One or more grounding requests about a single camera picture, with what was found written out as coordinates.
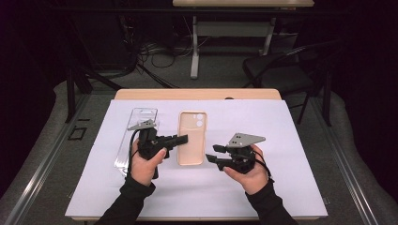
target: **black sleeve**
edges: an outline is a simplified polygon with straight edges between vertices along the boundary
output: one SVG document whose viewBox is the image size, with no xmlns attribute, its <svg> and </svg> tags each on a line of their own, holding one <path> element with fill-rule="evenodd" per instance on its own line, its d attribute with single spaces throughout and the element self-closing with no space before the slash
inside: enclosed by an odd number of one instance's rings
<svg viewBox="0 0 398 225">
<path fill-rule="evenodd" d="M 246 193 L 246 196 L 249 203 L 257 212 L 261 224 L 298 224 L 283 207 L 283 201 L 275 194 L 272 183 L 268 182 L 257 193 L 253 195 Z"/>
<path fill-rule="evenodd" d="M 130 176 L 120 188 L 120 195 L 96 222 L 102 224 L 133 224 L 144 207 L 144 199 L 155 191 L 155 186 L 144 186 Z"/>
</svg>

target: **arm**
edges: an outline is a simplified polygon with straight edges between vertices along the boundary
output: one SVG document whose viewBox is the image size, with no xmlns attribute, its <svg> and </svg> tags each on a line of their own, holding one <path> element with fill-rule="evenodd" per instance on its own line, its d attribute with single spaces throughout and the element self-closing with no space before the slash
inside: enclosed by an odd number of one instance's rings
<svg viewBox="0 0 398 225">
<path fill-rule="evenodd" d="M 258 153 L 255 157 L 263 161 L 261 149 L 254 144 L 252 148 Z M 275 194 L 273 184 L 268 182 L 268 174 L 263 166 L 255 163 L 254 168 L 246 174 L 227 167 L 224 168 L 224 171 L 243 186 L 249 203 L 257 212 L 261 224 L 297 224 L 284 209 L 282 199 Z"/>
<path fill-rule="evenodd" d="M 137 142 L 133 144 L 133 152 L 137 151 Z M 131 172 L 126 177 L 125 184 L 120 189 L 120 195 L 112 206 L 105 211 L 97 221 L 97 225 L 103 224 L 133 224 L 144 207 L 144 199 L 155 191 L 151 180 L 155 168 L 166 155 L 166 151 L 160 152 L 150 160 L 143 159 L 139 153 L 133 154 Z"/>
<path fill-rule="evenodd" d="M 120 195 L 97 221 L 100 224 L 132 224 L 144 207 L 144 199 L 155 191 L 155 186 L 144 186 L 131 176 L 120 189 Z"/>
</svg>

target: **person's right hand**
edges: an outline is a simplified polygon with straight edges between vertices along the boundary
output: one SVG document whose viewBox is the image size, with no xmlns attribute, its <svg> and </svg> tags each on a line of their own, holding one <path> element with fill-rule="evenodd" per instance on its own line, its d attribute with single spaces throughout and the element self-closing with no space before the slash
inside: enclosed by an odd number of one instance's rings
<svg viewBox="0 0 398 225">
<path fill-rule="evenodd" d="M 255 144 L 252 144 L 251 147 L 255 152 L 263 156 L 263 151 L 261 151 L 261 149 L 258 148 Z M 263 161 L 263 159 L 258 154 L 255 154 L 255 158 Z M 268 175 L 266 169 L 257 162 L 254 163 L 254 168 L 246 174 L 237 172 L 229 167 L 224 167 L 223 170 L 232 179 L 238 181 L 243 186 L 243 189 L 245 189 L 246 193 L 248 193 L 249 195 L 257 193 L 268 183 Z"/>
</svg>

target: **person's left hand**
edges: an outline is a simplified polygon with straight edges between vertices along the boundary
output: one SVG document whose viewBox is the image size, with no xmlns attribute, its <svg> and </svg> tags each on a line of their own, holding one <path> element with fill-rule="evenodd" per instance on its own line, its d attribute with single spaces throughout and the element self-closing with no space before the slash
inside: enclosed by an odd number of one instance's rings
<svg viewBox="0 0 398 225">
<path fill-rule="evenodd" d="M 133 157 L 131 159 L 131 177 L 138 183 L 150 186 L 152 182 L 155 168 L 163 162 L 164 156 L 166 156 L 166 149 L 161 149 L 152 159 L 146 160 L 140 157 L 138 150 L 138 139 L 132 144 Z"/>
</svg>

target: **beige phone case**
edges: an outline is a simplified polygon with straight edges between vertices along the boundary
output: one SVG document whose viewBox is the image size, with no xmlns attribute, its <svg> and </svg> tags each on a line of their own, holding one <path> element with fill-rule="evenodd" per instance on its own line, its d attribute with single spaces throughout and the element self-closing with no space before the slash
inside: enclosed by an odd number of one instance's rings
<svg viewBox="0 0 398 225">
<path fill-rule="evenodd" d="M 178 136 L 188 134 L 188 142 L 177 146 L 177 161 L 181 166 L 199 165 L 205 157 L 207 114 L 183 111 L 179 114 Z"/>
</svg>

